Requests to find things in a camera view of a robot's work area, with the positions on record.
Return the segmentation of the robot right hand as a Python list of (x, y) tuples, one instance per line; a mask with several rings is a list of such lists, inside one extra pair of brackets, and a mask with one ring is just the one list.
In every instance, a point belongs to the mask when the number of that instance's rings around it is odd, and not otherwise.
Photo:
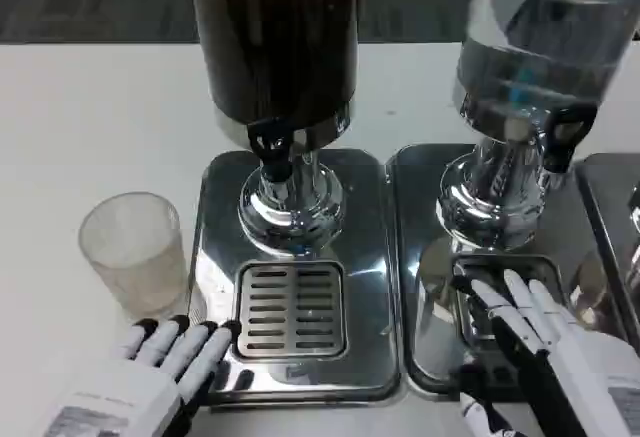
[(496, 342), (546, 436), (636, 436), (639, 355), (626, 341), (587, 330), (537, 279), (503, 273), (503, 297), (479, 279), (458, 290), (480, 303)]

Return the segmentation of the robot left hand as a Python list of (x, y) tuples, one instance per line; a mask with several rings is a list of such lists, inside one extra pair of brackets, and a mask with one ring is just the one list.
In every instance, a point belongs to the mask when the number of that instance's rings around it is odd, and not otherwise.
[(145, 318), (72, 379), (39, 436), (185, 436), (241, 324)]

